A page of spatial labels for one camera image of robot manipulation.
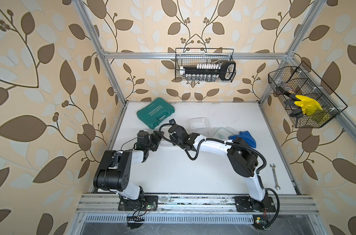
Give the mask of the clear lunch box teal seal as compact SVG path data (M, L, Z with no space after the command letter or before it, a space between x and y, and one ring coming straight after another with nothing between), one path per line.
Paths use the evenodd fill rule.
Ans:
M191 133L198 133L205 137L211 137L210 135L210 123L207 118L199 117L199 118L192 118L189 120L189 126Z

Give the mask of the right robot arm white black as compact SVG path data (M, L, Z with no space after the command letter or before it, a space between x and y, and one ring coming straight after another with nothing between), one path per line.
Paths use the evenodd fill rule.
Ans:
M166 123L163 126L169 127L169 138L162 138L183 149L190 160L196 160L201 152L227 157L233 170L245 178L250 199L262 202L266 198L267 193L260 177L260 171L266 167L267 161L244 139L218 140L207 138L199 133L188 134L184 127L176 123Z

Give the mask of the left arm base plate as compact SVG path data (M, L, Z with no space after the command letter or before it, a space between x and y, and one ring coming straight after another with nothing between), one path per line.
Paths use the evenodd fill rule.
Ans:
M147 195L142 199L131 200L125 197L119 196L120 202L118 206L119 211L135 212L138 210L154 211L158 207L158 196Z

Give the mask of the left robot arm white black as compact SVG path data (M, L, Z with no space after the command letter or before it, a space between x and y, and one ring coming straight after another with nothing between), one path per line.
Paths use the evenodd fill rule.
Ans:
M141 130L137 134L134 148L106 150L94 175L94 188L117 193L126 200L143 200L142 187L130 181L131 166L145 162L151 151L157 151L160 141L161 135L157 131L150 134Z

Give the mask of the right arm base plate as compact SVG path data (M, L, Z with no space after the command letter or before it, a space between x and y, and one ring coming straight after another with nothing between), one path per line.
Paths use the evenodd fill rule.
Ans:
M236 196L234 200L237 212L276 212L275 203L267 194L261 202L250 196Z

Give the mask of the blue cleaning cloth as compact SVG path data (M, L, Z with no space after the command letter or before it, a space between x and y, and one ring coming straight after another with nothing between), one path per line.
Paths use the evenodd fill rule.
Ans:
M242 138L250 147L256 148L256 140L248 131L240 131L238 135L229 136L229 140L235 140L237 137Z

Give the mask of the small clear lunch box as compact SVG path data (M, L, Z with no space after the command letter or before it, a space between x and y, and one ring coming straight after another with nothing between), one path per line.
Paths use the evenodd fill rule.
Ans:
M176 144L173 144L171 142L168 142L164 139L161 139L160 143L159 143L159 147L174 147L177 146Z

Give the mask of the lunch box lid teal seal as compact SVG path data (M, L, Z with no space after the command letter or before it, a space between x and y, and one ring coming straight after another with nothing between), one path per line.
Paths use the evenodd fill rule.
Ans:
M219 140L229 140L231 136L239 135L239 131L231 128L231 127L218 127L213 131L213 138Z

